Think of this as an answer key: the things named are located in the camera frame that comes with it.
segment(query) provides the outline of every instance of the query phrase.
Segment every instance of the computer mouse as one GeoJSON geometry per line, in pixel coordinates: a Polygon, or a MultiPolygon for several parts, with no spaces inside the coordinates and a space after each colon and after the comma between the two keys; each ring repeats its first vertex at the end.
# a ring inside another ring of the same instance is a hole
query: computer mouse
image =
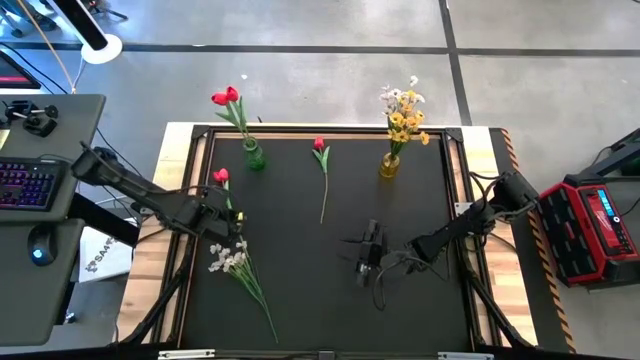
{"type": "Polygon", "coordinates": [[[27,247],[29,257],[38,266],[47,266],[56,259],[58,247],[55,239],[53,224],[42,223],[31,229],[27,247]]]}

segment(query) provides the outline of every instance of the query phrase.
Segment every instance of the table leg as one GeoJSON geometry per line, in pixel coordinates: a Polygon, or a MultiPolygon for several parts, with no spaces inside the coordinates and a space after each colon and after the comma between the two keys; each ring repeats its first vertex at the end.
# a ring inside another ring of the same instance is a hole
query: table leg
{"type": "Polygon", "coordinates": [[[140,229],[78,193],[73,196],[68,217],[83,219],[87,226],[113,236],[116,240],[131,247],[136,247],[138,242],[140,229]]]}

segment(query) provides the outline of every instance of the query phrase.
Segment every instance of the yellow cable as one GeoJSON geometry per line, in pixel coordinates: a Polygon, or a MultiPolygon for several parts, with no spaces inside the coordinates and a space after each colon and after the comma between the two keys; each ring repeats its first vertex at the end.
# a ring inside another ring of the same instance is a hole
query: yellow cable
{"type": "Polygon", "coordinates": [[[36,21],[36,19],[33,18],[31,13],[29,12],[29,9],[27,9],[27,7],[24,5],[22,0],[18,0],[18,4],[20,4],[20,7],[22,8],[22,10],[24,10],[24,12],[27,14],[29,19],[33,23],[33,26],[36,27],[36,29],[38,30],[38,32],[40,33],[40,35],[44,39],[44,42],[47,43],[47,46],[49,46],[49,49],[51,49],[51,52],[53,53],[53,56],[55,56],[56,60],[58,60],[58,64],[60,64],[60,67],[62,68],[62,71],[64,72],[64,76],[67,78],[67,82],[69,83],[69,86],[71,87],[71,93],[75,94],[76,93],[76,88],[73,86],[73,81],[71,81],[71,76],[69,76],[69,72],[67,71],[67,68],[64,66],[64,64],[62,63],[62,60],[60,60],[60,57],[58,56],[58,53],[56,52],[56,50],[53,48],[53,46],[49,42],[49,39],[47,38],[47,35],[44,34],[44,31],[42,31],[42,29],[40,29],[40,25],[38,25],[38,22],[36,21]]]}

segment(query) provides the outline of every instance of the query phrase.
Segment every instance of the red device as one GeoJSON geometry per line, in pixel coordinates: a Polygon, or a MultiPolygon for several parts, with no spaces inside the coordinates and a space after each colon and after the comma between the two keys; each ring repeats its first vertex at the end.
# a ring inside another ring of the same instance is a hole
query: red device
{"type": "Polygon", "coordinates": [[[616,280],[623,267],[640,265],[604,184],[557,184],[540,195],[538,212],[556,276],[567,286],[616,280]]]}

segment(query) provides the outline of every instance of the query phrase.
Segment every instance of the white lamp base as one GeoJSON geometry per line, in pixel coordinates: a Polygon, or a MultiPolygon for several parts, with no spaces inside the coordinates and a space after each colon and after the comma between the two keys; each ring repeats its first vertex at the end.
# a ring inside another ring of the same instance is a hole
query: white lamp base
{"type": "Polygon", "coordinates": [[[101,50],[93,50],[91,46],[85,44],[80,53],[84,61],[89,64],[104,64],[115,59],[122,52],[122,40],[115,35],[105,34],[107,46],[101,50]]]}

